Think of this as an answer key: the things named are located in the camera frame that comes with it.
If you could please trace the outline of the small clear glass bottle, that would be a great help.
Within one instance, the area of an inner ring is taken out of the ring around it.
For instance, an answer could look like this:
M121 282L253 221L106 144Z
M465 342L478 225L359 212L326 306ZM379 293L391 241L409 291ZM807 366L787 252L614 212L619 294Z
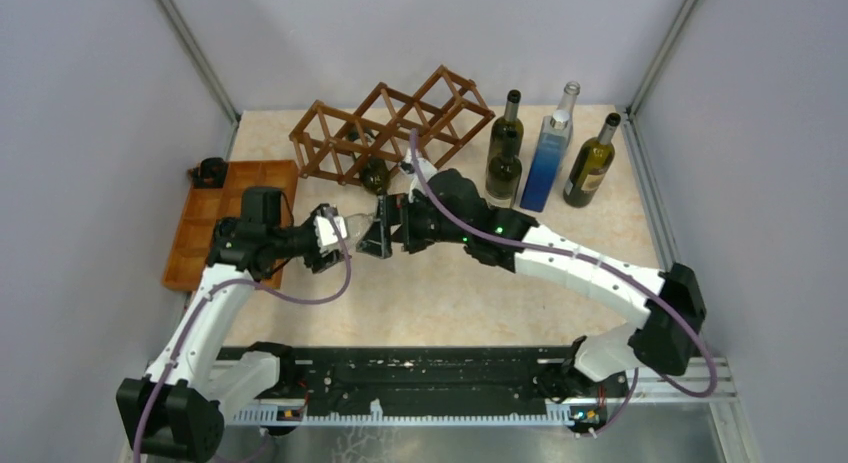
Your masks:
M345 243L355 247L368 233L376 221L376 215L371 213L356 213L343 217L345 227Z

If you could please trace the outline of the green white-labelled wine bottle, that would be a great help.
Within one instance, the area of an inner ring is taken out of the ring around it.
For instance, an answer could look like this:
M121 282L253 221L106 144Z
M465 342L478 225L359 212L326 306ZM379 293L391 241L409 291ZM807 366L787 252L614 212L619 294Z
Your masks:
M522 163L518 157L520 143L518 132L507 130L500 151L489 160L485 190L493 206L511 208L514 204L522 175Z

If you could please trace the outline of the blue square vodka bottle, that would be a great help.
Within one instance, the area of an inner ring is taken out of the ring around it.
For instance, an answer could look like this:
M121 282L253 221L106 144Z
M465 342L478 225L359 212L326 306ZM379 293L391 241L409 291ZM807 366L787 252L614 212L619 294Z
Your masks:
M522 209L544 210L572 133L572 118L567 110L558 109L544 117L519 204Z

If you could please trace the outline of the clear glass wine bottle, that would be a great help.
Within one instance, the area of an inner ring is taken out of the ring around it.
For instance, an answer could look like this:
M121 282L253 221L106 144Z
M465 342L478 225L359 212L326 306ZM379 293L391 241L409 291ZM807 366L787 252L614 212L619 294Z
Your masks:
M557 105L557 111L563 111L569 114L571 119L574 119L574 108L577 98L581 92L581 85L577 81L569 81L564 85L562 98Z

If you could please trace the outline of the olive green wine bottle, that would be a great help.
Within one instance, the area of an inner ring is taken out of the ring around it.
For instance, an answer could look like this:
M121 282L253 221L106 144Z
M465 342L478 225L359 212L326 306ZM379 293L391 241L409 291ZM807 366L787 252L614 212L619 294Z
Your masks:
M564 201L572 207L587 206L600 188L615 158L612 139L621 123L621 115L607 115L596 137L582 144L563 189Z

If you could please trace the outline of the dark green labelled wine bottle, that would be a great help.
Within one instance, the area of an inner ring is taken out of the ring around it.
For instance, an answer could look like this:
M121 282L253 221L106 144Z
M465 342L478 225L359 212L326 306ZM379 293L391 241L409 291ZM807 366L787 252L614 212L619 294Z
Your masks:
M524 136L524 125L518 117L520 101L521 92L518 89L511 89L507 94L504 114L492 125L487 160L500 154L505 143L513 143L515 154L520 153Z

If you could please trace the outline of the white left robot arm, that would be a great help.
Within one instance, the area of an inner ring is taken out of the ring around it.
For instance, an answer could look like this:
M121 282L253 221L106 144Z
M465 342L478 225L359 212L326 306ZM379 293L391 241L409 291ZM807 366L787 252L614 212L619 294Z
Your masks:
M266 285L280 260L300 258L314 273L348 264L353 237L347 218L329 204L300 225L285 226L286 197L279 188L254 186L241 196L240 213L219 220L194 297L174 334L140 378L116 393L132 459L154 455L208 462L226 425L261 393L292 394L300 371L281 344L259 343L218 377L212 375L236 316L257 290L306 304Z

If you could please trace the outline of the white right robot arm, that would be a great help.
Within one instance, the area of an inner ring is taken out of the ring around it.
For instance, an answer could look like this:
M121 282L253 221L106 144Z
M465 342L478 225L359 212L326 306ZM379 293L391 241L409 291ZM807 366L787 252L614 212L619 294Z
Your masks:
M699 332L706 309L691 268L675 263L662 271L580 246L527 214L489 205L454 169L427 183L415 179L407 193L380 196L357 249L388 258L395 243L413 254L441 242L462 245L483 265L559 284L624 319L619 327L575 341L563 381L576 395L641 366L681 376L705 350Z

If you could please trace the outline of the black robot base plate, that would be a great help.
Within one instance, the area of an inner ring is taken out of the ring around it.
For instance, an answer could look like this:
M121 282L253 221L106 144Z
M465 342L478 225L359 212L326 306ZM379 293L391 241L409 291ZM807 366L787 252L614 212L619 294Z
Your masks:
M593 382L571 368L570 346L285 347L279 383L262 399L305 399L307 415L389 417L541 415L547 404L626 394L618 373Z

